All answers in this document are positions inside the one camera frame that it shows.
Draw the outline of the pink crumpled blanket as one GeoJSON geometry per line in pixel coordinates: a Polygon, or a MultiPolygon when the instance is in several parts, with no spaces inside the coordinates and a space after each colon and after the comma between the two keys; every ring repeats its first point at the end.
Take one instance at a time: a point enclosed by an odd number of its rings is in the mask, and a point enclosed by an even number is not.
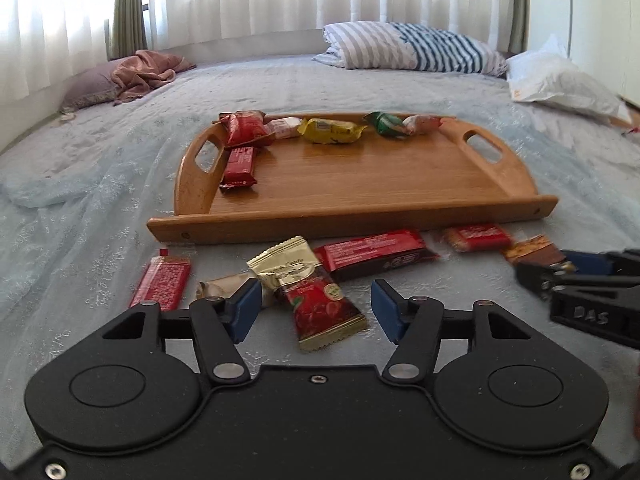
{"type": "Polygon", "coordinates": [[[123,58],[112,71],[111,78],[118,91],[114,104],[124,104],[147,96],[170,84],[178,73],[193,70],[194,63],[184,56],[152,50],[137,50],[123,58]]]}

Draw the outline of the white pink pastry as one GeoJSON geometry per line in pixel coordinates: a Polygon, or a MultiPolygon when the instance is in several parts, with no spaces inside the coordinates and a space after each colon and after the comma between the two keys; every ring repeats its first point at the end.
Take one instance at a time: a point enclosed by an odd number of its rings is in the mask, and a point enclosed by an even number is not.
{"type": "Polygon", "coordinates": [[[300,136],[298,128],[302,124],[298,117],[282,117],[265,123],[265,130],[276,140],[293,139],[300,136]]]}

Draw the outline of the long red chocolate bar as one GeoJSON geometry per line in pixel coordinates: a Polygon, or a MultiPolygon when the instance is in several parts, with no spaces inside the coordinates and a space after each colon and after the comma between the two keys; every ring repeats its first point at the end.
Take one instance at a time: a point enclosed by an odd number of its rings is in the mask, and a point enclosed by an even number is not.
{"type": "Polygon", "coordinates": [[[421,233],[413,229],[325,244],[314,248],[314,255],[337,282],[439,258],[427,247],[421,233]]]}

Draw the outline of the clear red cake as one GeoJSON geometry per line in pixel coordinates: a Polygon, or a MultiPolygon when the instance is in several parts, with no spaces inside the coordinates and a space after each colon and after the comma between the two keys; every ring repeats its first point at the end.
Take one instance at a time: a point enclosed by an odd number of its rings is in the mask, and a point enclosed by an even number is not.
{"type": "Polygon", "coordinates": [[[427,114],[411,115],[402,121],[402,125],[408,136],[424,136],[437,131],[442,125],[442,118],[427,114]]]}

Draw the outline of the purple pillow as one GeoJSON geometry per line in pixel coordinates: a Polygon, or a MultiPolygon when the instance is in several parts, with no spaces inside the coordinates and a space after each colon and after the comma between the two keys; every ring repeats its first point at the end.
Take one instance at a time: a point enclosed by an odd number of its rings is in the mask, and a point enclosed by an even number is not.
{"type": "Polygon", "coordinates": [[[120,92],[120,87],[113,80],[112,75],[120,64],[122,64],[122,58],[116,58],[80,74],[67,90],[60,112],[75,113],[82,108],[114,101],[120,92]]]}

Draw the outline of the beige wrapped snack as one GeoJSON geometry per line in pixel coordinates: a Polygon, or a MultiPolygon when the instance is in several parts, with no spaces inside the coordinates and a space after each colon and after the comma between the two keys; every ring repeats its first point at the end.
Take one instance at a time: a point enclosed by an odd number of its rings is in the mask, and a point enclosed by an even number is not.
{"type": "Polygon", "coordinates": [[[231,299],[241,291],[244,304],[250,307],[265,309],[276,303],[274,292],[268,289],[252,272],[235,273],[209,281],[199,281],[196,285],[195,298],[231,299]]]}

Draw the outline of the green drape curtain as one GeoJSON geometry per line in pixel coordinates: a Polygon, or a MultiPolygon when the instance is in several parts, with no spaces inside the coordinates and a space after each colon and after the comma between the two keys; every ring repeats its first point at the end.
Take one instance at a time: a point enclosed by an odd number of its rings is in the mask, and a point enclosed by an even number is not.
{"type": "Polygon", "coordinates": [[[529,0],[512,0],[512,25],[508,52],[521,53],[527,46],[529,0]]]}
{"type": "Polygon", "coordinates": [[[111,60],[146,48],[142,0],[110,0],[107,53],[111,60]]]}

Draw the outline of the black white peanut snack packet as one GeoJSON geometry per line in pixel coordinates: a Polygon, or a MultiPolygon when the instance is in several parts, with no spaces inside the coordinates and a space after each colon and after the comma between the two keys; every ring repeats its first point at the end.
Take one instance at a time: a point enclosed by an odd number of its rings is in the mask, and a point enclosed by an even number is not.
{"type": "Polygon", "coordinates": [[[506,248],[502,255],[507,262],[514,266],[520,262],[552,266],[552,264],[566,260],[566,255],[545,235],[536,235],[527,240],[516,242],[506,248]]]}

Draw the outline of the green wasabi peas packet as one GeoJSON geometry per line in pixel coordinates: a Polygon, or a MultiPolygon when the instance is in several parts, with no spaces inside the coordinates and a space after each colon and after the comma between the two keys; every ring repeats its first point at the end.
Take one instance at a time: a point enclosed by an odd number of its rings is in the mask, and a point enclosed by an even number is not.
{"type": "Polygon", "coordinates": [[[380,135],[386,138],[406,138],[411,136],[404,121],[398,116],[384,113],[372,112],[363,116],[363,120],[380,135]]]}

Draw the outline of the yellow snack bag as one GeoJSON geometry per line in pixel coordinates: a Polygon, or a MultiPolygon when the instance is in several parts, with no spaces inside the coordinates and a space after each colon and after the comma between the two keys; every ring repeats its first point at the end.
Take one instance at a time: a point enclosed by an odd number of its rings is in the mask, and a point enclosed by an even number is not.
{"type": "Polygon", "coordinates": [[[297,131],[306,141],[315,144],[352,144],[361,138],[365,128],[354,122],[310,118],[304,119],[297,131]]]}

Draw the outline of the gold red candy packet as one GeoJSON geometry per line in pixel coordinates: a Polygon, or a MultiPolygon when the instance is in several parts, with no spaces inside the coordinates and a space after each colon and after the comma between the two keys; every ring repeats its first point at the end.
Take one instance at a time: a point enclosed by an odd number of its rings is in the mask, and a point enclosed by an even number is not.
{"type": "Polygon", "coordinates": [[[313,352],[368,327],[306,240],[294,236],[247,261],[274,296],[291,307],[299,349],[313,352]]]}

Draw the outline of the red wafer bar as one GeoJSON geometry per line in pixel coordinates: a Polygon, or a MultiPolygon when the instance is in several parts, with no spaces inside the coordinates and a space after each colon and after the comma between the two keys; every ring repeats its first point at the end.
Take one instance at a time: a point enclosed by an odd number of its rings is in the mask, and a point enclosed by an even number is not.
{"type": "Polygon", "coordinates": [[[146,266],[129,307],[157,302],[162,311],[177,310],[191,272],[191,260],[160,248],[146,266]]]}

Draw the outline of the red Biscoff biscuit packet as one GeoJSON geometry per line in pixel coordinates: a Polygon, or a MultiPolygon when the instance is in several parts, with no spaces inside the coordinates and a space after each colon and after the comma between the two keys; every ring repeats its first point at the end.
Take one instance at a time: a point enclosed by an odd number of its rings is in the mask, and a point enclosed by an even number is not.
{"type": "Polygon", "coordinates": [[[512,246],[510,235],[495,223],[456,226],[443,230],[442,236],[456,252],[486,252],[512,246]]]}

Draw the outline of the red KitKat bar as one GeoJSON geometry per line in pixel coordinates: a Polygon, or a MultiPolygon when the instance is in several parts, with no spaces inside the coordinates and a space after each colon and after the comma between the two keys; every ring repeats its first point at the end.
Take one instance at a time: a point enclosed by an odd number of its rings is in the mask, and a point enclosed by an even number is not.
{"type": "Polygon", "coordinates": [[[257,183],[254,176],[257,148],[244,146],[234,148],[229,155],[226,168],[219,183],[221,192],[230,192],[240,188],[251,188],[257,183]]]}

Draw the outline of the large red nut snack bag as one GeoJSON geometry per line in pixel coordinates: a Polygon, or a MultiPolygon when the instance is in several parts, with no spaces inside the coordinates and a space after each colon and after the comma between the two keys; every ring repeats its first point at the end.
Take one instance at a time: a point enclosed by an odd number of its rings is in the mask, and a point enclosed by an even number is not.
{"type": "Polygon", "coordinates": [[[227,131],[227,148],[265,148],[274,142],[274,134],[267,131],[265,114],[260,110],[221,113],[218,120],[227,131]]]}

